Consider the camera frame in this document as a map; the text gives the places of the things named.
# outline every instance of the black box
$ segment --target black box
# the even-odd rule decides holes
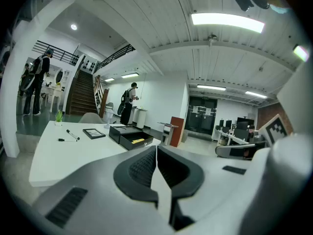
[[[132,143],[133,140],[137,139],[144,139],[143,141],[140,141],[138,143]],[[127,150],[133,150],[137,148],[145,147],[146,145],[151,144],[153,141],[153,136],[141,132],[136,133],[128,133],[128,134],[121,134],[119,143],[120,145],[124,146]]]
[[[110,126],[109,137],[111,137],[115,142],[119,143],[120,135],[136,132],[142,132],[142,130],[135,126]]]

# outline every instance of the recessed light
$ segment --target recessed light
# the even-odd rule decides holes
[[[219,90],[219,91],[225,91],[225,87],[218,87],[218,86],[209,86],[209,85],[197,85],[198,88],[203,88],[203,89],[212,89],[212,90]]]
[[[128,74],[128,75],[122,76],[122,78],[128,78],[128,77],[132,77],[132,76],[139,76],[139,74],[136,72],[136,73],[132,73],[132,74]]]
[[[77,30],[77,26],[74,25],[74,24],[72,24],[70,27],[71,27],[73,30]]]
[[[300,45],[296,45],[293,48],[293,53],[296,54],[299,58],[301,58],[304,62],[306,62],[309,59],[309,54]]]
[[[261,97],[261,98],[267,98],[267,96],[264,96],[264,95],[261,95],[261,94],[257,94],[257,93],[254,93],[254,92],[246,92],[246,94],[253,95],[253,96],[258,96],[258,97]]]
[[[236,15],[222,14],[222,13],[198,13],[192,14],[192,22],[197,24],[222,24],[237,26],[261,33],[264,23],[256,21],[251,18],[245,18]]]

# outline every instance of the marker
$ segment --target marker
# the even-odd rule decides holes
[[[73,133],[71,133],[69,130],[67,130],[67,133],[69,133],[73,138],[75,138],[76,140],[79,140],[79,137],[74,135]]]
[[[73,140],[64,140],[64,139],[58,139],[59,142],[77,142],[76,141],[73,141]]]

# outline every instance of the green plant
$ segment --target green plant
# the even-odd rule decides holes
[[[58,113],[55,115],[56,122],[62,122],[63,113],[59,110]]]

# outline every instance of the black marker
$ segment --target black marker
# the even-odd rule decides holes
[[[79,140],[79,137],[74,135],[73,133],[71,133],[69,130],[67,130],[67,133],[69,133],[73,138],[75,138],[76,140]]]
[[[73,141],[73,140],[64,140],[64,139],[58,139],[59,142],[77,142],[76,141]]]

